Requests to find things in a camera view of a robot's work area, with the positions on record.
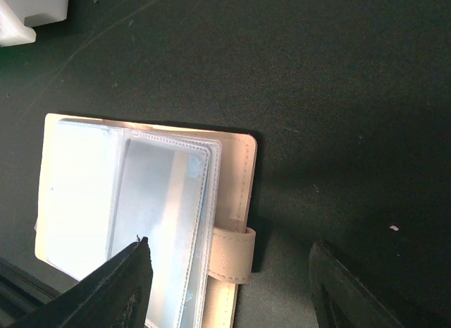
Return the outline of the tan leather card holder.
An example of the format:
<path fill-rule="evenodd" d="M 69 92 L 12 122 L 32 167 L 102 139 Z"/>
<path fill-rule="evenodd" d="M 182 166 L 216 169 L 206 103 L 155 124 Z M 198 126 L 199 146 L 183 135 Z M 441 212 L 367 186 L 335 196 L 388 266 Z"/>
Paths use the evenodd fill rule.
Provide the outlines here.
<path fill-rule="evenodd" d="M 208 169 L 178 327 L 231 327 L 254 256 L 252 135 L 48 114 L 35 256 L 81 280 L 146 237 L 152 261 L 173 156 L 197 149 L 208 152 Z"/>

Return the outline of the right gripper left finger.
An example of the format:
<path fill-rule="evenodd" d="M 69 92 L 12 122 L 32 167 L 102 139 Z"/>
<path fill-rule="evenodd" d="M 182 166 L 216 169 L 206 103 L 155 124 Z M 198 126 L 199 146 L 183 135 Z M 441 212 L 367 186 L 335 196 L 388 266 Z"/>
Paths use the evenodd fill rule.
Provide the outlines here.
<path fill-rule="evenodd" d="M 152 288 L 148 239 L 132 242 L 60 293 L 6 265 L 7 327 L 143 327 Z"/>

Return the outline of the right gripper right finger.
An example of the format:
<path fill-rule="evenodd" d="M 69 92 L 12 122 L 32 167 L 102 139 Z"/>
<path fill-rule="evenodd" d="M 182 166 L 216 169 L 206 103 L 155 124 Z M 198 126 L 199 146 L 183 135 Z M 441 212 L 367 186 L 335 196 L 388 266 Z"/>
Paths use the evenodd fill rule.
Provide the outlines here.
<path fill-rule="evenodd" d="M 309 278 L 318 326 L 403 326 L 322 241 L 311 248 Z"/>

